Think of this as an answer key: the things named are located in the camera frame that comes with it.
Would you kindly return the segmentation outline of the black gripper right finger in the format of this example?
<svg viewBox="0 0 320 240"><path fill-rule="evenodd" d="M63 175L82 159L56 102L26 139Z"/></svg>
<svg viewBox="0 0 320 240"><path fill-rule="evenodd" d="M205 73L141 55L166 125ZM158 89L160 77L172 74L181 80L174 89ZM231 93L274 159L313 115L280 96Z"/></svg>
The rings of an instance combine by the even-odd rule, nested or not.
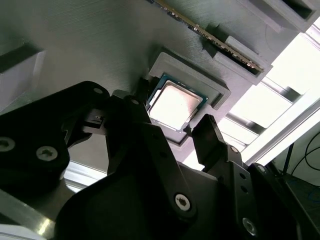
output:
<svg viewBox="0 0 320 240"><path fill-rule="evenodd" d="M220 239L310 239L310 219L288 184L258 163L244 164L212 115L203 116L192 139L204 172L217 178Z"/></svg>

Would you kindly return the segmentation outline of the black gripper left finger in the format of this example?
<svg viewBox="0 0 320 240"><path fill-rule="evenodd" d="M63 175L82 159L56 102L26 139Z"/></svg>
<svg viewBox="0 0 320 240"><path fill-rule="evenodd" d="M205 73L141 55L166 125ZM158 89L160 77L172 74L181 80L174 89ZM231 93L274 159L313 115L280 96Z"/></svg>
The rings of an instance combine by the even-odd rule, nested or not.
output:
<svg viewBox="0 0 320 240"><path fill-rule="evenodd" d="M138 130L153 125L136 97L110 96L85 81L8 112L0 118L0 212L55 239L56 221L75 194L63 181L69 148L94 134L105 136L112 174Z"/></svg>

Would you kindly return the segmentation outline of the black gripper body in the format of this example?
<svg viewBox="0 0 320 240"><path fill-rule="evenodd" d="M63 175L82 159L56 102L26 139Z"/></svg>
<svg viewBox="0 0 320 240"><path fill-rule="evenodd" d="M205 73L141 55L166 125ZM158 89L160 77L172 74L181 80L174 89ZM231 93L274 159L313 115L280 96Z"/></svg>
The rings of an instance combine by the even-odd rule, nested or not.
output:
<svg viewBox="0 0 320 240"><path fill-rule="evenodd" d="M72 196L57 240L228 240L237 226L218 180L178 164L159 129L139 129L117 169Z"/></svg>

